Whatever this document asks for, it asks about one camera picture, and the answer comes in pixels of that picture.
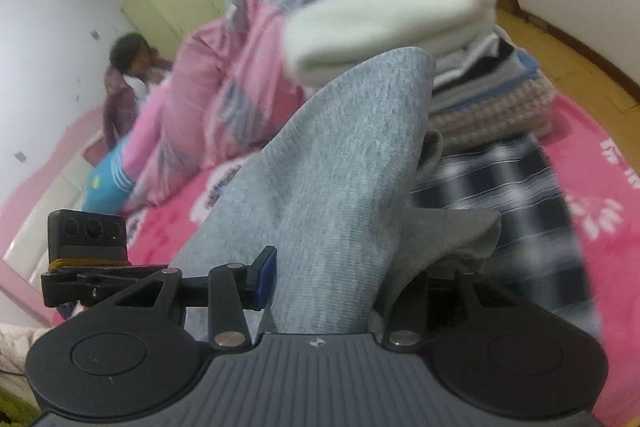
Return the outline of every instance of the camera lens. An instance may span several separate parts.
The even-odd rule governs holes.
[[[78,235],[79,228],[78,222],[73,217],[69,217],[65,221],[65,233],[68,237],[76,237],[76,235]]]
[[[102,237],[102,223],[99,219],[88,219],[84,224],[84,231],[91,239],[100,239]]]
[[[120,236],[120,226],[118,223],[111,223],[107,227],[107,237],[110,239],[117,239]]]

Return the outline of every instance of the black hair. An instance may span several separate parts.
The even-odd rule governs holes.
[[[111,47],[111,52],[109,53],[111,66],[122,74],[127,73],[142,46],[150,49],[146,39],[139,33],[127,33],[121,36]]]

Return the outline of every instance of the metal screw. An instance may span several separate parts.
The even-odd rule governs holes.
[[[244,343],[244,335],[240,331],[223,331],[213,337],[213,341],[222,347],[238,347]]]
[[[410,330],[394,331],[389,335],[389,342],[399,347],[409,347],[420,342],[420,335]]]

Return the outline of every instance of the crosshair logo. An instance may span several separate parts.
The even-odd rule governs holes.
[[[316,337],[309,341],[309,346],[315,347],[316,349],[320,349],[324,344],[326,344],[326,340],[321,339],[320,337]]]

